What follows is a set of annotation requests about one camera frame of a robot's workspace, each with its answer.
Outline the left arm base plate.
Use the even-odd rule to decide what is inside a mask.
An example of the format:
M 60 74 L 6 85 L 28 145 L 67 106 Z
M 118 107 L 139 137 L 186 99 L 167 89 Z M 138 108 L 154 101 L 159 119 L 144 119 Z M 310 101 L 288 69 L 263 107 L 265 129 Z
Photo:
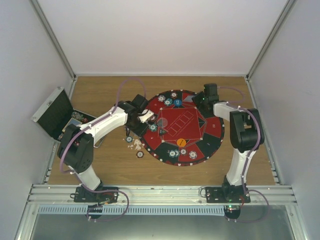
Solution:
M 93 193 L 83 186 L 76 188 L 75 193 L 70 194 L 70 198 L 75 203 L 97 203 L 97 204 L 111 204 L 118 201 L 118 187 L 105 187 L 103 186 L 99 191 L 103 193 Z

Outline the orange 100 chip stack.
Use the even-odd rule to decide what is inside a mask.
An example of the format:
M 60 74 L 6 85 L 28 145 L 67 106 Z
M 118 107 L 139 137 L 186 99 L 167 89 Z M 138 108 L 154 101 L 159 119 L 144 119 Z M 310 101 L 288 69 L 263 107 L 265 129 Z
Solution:
M 144 152 L 143 151 L 138 151 L 137 153 L 136 153 L 136 157 L 137 158 L 142 158 L 144 156 Z

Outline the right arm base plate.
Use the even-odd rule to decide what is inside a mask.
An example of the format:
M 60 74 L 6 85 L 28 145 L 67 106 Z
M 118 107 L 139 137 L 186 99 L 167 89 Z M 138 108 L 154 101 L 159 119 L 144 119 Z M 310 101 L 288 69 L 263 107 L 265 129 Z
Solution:
M 206 199 L 207 203 L 242 204 L 250 203 L 250 196 L 246 196 L 242 186 L 214 187 L 205 186 L 199 190 L 199 195 Z

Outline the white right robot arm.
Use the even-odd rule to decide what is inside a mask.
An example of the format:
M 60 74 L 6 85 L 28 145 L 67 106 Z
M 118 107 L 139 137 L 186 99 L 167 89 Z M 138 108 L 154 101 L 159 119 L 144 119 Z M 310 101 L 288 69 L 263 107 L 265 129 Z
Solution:
M 228 203 L 248 195 L 247 173 L 253 156 L 265 141 L 259 111 L 219 101 L 216 95 L 205 96 L 203 91 L 192 97 L 199 110 L 229 122 L 229 137 L 233 155 L 229 171 L 221 186 L 221 196 Z

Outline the green 50 chip stack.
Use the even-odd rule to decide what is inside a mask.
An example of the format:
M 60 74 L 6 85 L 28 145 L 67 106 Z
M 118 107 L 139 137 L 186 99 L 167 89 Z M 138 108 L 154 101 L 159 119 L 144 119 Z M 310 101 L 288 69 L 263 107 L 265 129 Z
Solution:
M 133 141 L 133 137 L 129 135 L 129 136 L 126 137 L 125 140 L 126 140 L 127 143 L 131 143 Z

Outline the orange big blind button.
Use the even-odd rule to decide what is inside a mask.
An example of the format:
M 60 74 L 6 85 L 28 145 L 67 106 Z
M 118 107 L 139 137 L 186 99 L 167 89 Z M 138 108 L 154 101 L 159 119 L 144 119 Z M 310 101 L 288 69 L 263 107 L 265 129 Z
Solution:
M 186 146 L 187 141 L 186 141 L 184 138 L 179 138 L 179 139 L 176 141 L 176 144 L 177 144 L 180 148 L 183 148 L 183 147 Z

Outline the blue 10 chip bottom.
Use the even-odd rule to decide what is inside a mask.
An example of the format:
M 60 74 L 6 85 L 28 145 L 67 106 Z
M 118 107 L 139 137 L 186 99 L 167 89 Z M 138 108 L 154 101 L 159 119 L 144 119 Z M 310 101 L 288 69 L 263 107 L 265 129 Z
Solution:
M 190 151 L 188 155 L 192 160 L 196 159 L 198 156 L 196 151 Z

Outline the green 50 chip top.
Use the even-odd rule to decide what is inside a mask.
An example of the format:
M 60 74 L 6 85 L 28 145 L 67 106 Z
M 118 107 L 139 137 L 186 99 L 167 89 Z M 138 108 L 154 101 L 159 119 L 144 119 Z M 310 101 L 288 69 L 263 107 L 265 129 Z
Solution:
M 165 101 L 164 101 L 164 104 L 166 106 L 170 106 L 171 104 L 173 103 L 173 100 L 171 98 L 167 98 Z

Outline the blue small blind button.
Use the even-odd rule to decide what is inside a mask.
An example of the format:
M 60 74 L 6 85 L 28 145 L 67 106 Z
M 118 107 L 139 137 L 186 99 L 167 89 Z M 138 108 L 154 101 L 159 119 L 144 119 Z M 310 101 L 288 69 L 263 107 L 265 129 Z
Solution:
M 182 105 L 182 101 L 181 101 L 180 99 L 175 99 L 175 100 L 173 101 L 173 104 L 174 104 L 176 107 L 179 107 L 179 106 Z

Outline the playing card deck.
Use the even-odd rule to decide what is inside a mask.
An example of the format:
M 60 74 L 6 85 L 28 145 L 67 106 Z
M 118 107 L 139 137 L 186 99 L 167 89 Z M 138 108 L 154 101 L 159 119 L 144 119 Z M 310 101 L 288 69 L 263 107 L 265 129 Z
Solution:
M 149 119 L 151 119 L 154 116 L 154 113 L 150 110 L 147 110 L 146 112 L 139 114 L 138 118 L 141 123 L 147 122 Z

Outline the dealt card top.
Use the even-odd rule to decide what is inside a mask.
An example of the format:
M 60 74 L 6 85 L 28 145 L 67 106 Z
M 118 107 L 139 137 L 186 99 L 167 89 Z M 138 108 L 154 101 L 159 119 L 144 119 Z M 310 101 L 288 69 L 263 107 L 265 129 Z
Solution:
M 184 103 L 193 103 L 193 98 L 194 98 L 194 95 L 188 95 L 182 101 Z

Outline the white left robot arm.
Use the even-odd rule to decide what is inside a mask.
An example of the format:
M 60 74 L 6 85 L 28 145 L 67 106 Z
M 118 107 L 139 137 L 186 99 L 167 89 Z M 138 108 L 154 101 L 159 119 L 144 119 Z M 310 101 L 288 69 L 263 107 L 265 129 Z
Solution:
M 146 109 L 147 105 L 148 100 L 138 94 L 134 100 L 120 101 L 88 123 L 66 127 L 57 151 L 60 171 L 76 175 L 90 201 L 98 202 L 103 197 L 102 181 L 92 165 L 95 144 L 121 126 L 140 137 L 148 126 L 147 121 L 154 115 Z

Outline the green 50 chip bottom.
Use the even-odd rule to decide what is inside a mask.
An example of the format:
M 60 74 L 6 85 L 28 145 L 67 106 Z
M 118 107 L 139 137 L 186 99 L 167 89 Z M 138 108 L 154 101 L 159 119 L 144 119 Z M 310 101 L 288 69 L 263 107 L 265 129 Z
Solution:
M 172 149 L 168 151 L 168 155 L 170 158 L 177 158 L 180 155 L 180 152 L 177 149 Z

